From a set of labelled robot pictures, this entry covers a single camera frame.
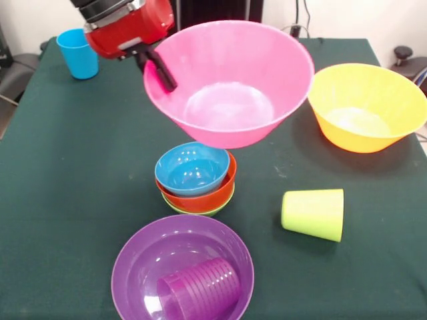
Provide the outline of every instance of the purple bowl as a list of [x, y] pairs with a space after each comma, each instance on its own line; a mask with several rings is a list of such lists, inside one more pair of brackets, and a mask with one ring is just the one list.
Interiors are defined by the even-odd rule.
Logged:
[[240, 319], [254, 290], [254, 265], [239, 236], [223, 223], [199, 215], [173, 215], [139, 230], [117, 257], [111, 292], [123, 320], [166, 319], [157, 280], [215, 258], [226, 259], [241, 286], [238, 302], [218, 319]]

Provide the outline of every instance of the orange bowl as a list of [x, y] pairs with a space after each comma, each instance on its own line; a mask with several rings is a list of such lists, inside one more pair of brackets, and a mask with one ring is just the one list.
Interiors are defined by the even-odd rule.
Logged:
[[155, 181], [157, 188], [164, 194], [166, 199], [178, 209], [190, 213], [203, 213], [215, 210], [221, 207], [233, 193], [234, 179], [238, 170], [238, 164], [234, 156], [228, 151], [230, 155], [230, 166], [224, 180], [221, 182], [220, 188], [214, 192], [200, 195], [198, 197], [177, 197], [163, 188], [159, 181]]

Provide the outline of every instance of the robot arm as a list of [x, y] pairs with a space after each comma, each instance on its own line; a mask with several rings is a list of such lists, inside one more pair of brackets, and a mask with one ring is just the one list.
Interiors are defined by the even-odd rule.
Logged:
[[163, 39], [173, 27], [169, 0], [71, 0], [86, 20], [87, 41], [106, 59], [135, 57], [143, 71], [152, 60], [165, 89], [173, 91], [177, 83], [151, 45]]

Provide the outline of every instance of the green bowl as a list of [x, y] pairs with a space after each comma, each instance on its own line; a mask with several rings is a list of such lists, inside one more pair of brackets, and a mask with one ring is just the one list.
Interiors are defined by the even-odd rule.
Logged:
[[223, 205], [221, 205], [220, 207], [218, 207], [218, 208], [216, 208], [216, 209], [214, 209], [214, 210], [211, 210], [211, 211], [207, 211], [207, 212], [203, 212], [203, 213], [192, 213], [192, 212], [188, 212], [188, 211], [184, 211], [184, 210], [181, 210], [181, 209], [178, 209], [177, 207], [175, 207], [173, 204], [171, 204], [170, 202], [169, 202], [169, 200], [167, 200], [166, 199], [166, 197], [165, 197], [165, 195], [163, 194], [163, 193], [161, 193], [161, 196], [163, 197], [163, 199], [166, 201], [166, 203], [173, 209], [173, 210], [175, 210], [176, 212], [178, 212], [178, 213], [181, 213], [182, 215], [204, 215], [204, 216], [206, 216], [206, 217], [212, 217], [212, 216], [214, 216], [215, 214], [217, 214], [219, 211], [221, 211], [229, 202], [230, 202], [230, 200], [232, 199], [232, 197], [233, 197], [233, 194], [234, 194], [234, 189], [236, 188], [236, 184], [233, 184], [233, 191], [232, 191], [232, 194], [230, 195], [230, 198], [228, 198], [227, 199], [227, 201], [226, 202], [224, 202], [224, 204]]

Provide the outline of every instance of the floor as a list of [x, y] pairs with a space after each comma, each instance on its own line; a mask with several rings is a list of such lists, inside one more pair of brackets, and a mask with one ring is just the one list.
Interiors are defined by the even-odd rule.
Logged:
[[[417, 131], [420, 135], [425, 136], [427, 138], [427, 123]], [[418, 136], [418, 140], [421, 141], [421, 146], [424, 149], [425, 154], [427, 155], [427, 139]]]
[[0, 103], [0, 140], [2, 140], [6, 132], [6, 128], [12, 119], [15, 109], [16, 107], [10, 103]]
[[[0, 104], [0, 140], [3, 138], [6, 128], [12, 119], [13, 113], [15, 112], [16, 107], [9, 103], [2, 103]], [[417, 133], [425, 136], [427, 138], [427, 123], [417, 131]], [[422, 137], [418, 136], [418, 140], [421, 143], [422, 148], [424, 149], [424, 152], [427, 155], [427, 139], [424, 139]]]

